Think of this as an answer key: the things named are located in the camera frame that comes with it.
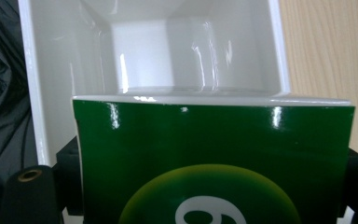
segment light wood panel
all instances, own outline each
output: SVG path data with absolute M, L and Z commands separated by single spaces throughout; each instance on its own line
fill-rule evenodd
M 281 0 L 292 92 L 350 99 L 358 151 L 358 0 Z

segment black fabric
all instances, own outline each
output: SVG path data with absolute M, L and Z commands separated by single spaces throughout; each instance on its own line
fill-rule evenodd
M 17 0 L 0 0 L 0 187 L 37 164 Z

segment printed number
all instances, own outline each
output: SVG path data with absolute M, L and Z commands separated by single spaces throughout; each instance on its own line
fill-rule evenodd
M 197 211 L 209 213 L 213 217 L 211 224 L 221 224 L 222 215 L 231 217 L 236 224 L 246 224 L 240 209 L 234 204 L 212 196 L 197 196 L 182 202 L 176 209 L 176 224 L 187 224 L 185 215 L 189 212 Z

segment green cardboard box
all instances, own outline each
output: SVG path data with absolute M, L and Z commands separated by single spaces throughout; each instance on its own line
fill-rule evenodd
M 85 223 L 336 223 L 353 106 L 75 99 Z

